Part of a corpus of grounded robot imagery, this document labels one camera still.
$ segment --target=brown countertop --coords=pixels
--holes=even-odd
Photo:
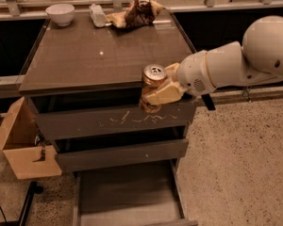
[[[131,30],[94,27],[76,13],[66,27],[50,23],[20,86],[23,95],[138,86],[148,64],[168,66],[191,53],[165,9],[153,25]]]

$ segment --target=copper can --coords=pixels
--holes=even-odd
[[[140,108],[147,113],[157,113],[161,109],[161,105],[151,105],[143,97],[151,91],[157,89],[166,79],[166,69],[158,64],[150,64],[142,69],[142,90],[140,98]]]

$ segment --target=black stand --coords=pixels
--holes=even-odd
[[[0,226],[25,226],[29,214],[29,209],[34,198],[34,194],[41,194],[43,192],[42,186],[37,186],[37,182],[31,182],[27,190],[25,202],[22,207],[21,214],[17,221],[0,222]]]

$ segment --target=drawer front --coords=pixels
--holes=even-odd
[[[46,139],[54,140],[189,125],[195,108],[194,100],[186,100],[156,114],[131,105],[36,114],[35,121]]]
[[[188,144],[187,139],[176,139],[76,153],[59,153],[56,159],[64,172],[93,170],[184,157]]]

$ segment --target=can top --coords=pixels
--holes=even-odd
[[[167,71],[163,66],[158,64],[149,64],[143,69],[143,73],[153,81],[159,81],[167,76]]]

